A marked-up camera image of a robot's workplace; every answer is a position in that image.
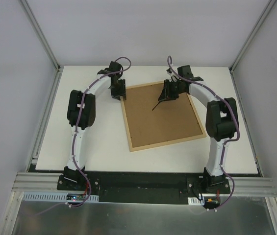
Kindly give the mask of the wooden picture frame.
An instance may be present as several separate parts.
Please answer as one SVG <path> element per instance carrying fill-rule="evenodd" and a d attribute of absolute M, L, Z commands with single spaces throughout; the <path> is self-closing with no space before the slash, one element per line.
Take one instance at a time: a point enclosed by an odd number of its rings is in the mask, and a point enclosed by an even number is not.
<path fill-rule="evenodd" d="M 194 102 L 189 94 L 160 103 L 162 82 L 126 88 L 121 107 L 131 152 L 162 147 L 206 137 Z"/>

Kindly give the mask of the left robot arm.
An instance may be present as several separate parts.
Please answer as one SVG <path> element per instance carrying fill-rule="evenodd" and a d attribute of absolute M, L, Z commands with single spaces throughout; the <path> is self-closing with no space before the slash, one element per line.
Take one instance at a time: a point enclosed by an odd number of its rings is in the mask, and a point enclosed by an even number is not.
<path fill-rule="evenodd" d="M 67 120 L 71 126 L 72 142 L 69 160 L 63 170 L 63 181 L 73 190 L 81 190 L 87 183 L 82 169 L 85 162 L 81 159 L 85 147 L 86 133 L 94 124 L 96 118 L 96 98 L 105 90 L 110 90 L 111 97 L 116 100 L 126 99 L 126 81 L 122 79 L 123 72 L 131 67 L 124 68 L 119 61 L 128 60 L 119 57 L 111 61 L 109 66 L 100 70 L 96 79 L 84 90 L 72 90 L 67 109 Z"/>

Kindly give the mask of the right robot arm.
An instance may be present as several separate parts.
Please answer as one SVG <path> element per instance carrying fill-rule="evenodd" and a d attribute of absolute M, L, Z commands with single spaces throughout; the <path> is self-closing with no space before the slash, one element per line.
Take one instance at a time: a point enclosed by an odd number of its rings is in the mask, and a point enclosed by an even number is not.
<path fill-rule="evenodd" d="M 169 67 L 166 72 L 170 79 L 164 80 L 159 103 L 176 100 L 186 93 L 206 108 L 205 128 L 210 137 L 210 149 L 201 188 L 213 193 L 226 181 L 224 162 L 229 143 L 240 138 L 236 100 L 217 95 L 201 77 L 193 75 L 189 65 L 181 66 L 177 71 Z"/>

